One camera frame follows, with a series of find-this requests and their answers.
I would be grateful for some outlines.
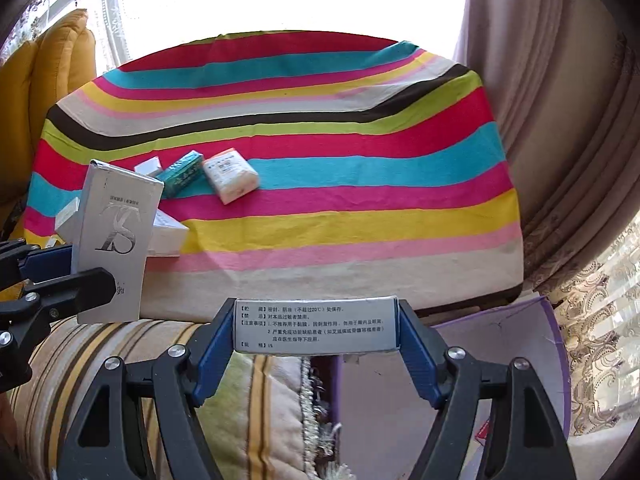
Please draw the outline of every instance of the blue plastic part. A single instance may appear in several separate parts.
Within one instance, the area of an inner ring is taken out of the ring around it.
[[[411,375],[418,395],[428,400],[434,409],[439,410],[444,405],[446,397],[438,385],[436,365],[401,308],[398,309],[398,314],[400,353],[404,365]]]
[[[218,389],[234,351],[233,322],[234,309],[230,309],[198,363],[198,384],[192,394],[196,406],[202,406]]]
[[[71,245],[62,245],[28,254],[20,264],[20,275],[34,283],[71,274]]]

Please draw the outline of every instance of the turquoise stripe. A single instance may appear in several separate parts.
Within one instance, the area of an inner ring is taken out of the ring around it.
[[[166,68],[104,74],[110,83],[121,88],[202,88],[272,77],[293,77],[323,73],[363,70],[405,59],[417,50],[407,41],[373,52],[318,52],[208,63],[192,68]]]
[[[318,156],[252,158],[263,189],[333,186],[439,187],[466,182],[504,160],[495,123],[480,126],[453,146],[413,158],[381,156]],[[53,187],[39,174],[31,179],[28,205],[55,216],[80,191]],[[204,177],[183,189],[178,198],[212,194]]]

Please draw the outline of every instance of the yellow pillow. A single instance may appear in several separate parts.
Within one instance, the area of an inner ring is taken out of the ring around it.
[[[44,119],[56,102],[95,78],[95,39],[86,29],[88,13],[76,9],[58,20],[40,40],[31,74],[29,120],[37,146]]]
[[[0,67],[0,204],[24,193],[31,176],[30,75],[38,53],[27,41]]]

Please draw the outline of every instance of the striped tablecloth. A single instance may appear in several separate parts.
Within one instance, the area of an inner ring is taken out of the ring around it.
[[[414,308],[522,282],[518,200],[477,74],[405,41],[252,32],[130,62],[54,106],[25,212],[42,243],[98,158],[163,167],[237,149],[259,190],[204,179],[161,209],[190,228],[147,261],[142,316],[209,320],[228,296],[398,294]]]

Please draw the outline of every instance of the beige curtain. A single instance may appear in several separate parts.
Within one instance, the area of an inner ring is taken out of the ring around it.
[[[467,0],[476,70],[520,197],[525,286],[546,293],[640,206],[638,64],[600,0]]]

